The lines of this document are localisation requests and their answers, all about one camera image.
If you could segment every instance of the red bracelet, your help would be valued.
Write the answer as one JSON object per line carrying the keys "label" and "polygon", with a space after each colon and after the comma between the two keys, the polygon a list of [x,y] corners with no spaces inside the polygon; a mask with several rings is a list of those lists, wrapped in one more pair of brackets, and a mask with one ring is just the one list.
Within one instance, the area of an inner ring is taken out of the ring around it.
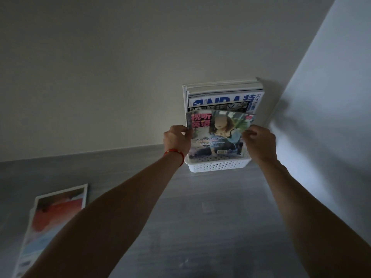
{"label": "red bracelet", "polygon": [[184,154],[181,153],[178,149],[172,148],[172,149],[169,149],[168,151],[166,151],[166,152],[164,153],[164,156],[165,156],[166,154],[168,154],[169,152],[178,152],[179,154],[182,155],[182,157],[183,157],[183,161],[182,161],[182,163],[181,163],[180,166],[179,166],[179,167],[181,167],[181,166],[183,165],[183,163],[184,163]]}

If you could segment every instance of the woman's hair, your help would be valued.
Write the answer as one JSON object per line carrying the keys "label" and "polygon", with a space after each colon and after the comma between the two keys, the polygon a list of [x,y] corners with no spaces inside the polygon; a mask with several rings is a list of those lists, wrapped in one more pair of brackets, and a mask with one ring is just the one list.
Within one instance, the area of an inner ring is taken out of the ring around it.
{"label": "woman's hair", "polygon": [[[210,134],[215,134],[217,128],[215,127],[215,118],[218,116],[213,116],[210,122],[210,127],[209,127],[209,133]],[[231,117],[227,116],[227,125],[225,126],[225,131],[230,131],[231,129],[234,128],[234,122]]]}

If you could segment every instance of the white wall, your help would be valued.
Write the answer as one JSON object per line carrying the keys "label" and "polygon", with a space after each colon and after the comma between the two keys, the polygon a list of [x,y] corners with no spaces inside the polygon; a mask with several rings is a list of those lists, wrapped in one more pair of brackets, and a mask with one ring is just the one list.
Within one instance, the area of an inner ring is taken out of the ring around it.
{"label": "white wall", "polygon": [[336,0],[271,128],[277,154],[371,243],[371,0]]}
{"label": "white wall", "polygon": [[161,143],[184,83],[261,77],[261,124],[332,1],[4,0],[0,161]]}

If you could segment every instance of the wooden floor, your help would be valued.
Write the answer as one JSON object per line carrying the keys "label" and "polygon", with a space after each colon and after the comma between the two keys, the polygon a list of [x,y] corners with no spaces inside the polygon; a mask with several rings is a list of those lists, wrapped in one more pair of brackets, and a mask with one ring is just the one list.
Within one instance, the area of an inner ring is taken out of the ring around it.
{"label": "wooden floor", "polygon": [[[0,163],[0,277],[12,275],[35,196],[89,183],[93,201],[162,153],[162,146],[143,146]],[[183,165],[110,277],[307,275],[251,162],[206,173]]]}

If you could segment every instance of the white plastic basket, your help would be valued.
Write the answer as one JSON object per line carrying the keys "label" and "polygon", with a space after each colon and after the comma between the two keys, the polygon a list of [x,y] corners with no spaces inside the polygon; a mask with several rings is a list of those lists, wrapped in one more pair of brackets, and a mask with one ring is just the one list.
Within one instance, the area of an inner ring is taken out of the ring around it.
{"label": "white plastic basket", "polygon": [[240,157],[209,156],[189,159],[187,155],[184,159],[189,170],[193,173],[243,168],[246,167],[250,161],[251,158],[246,149],[246,145],[243,146]]}

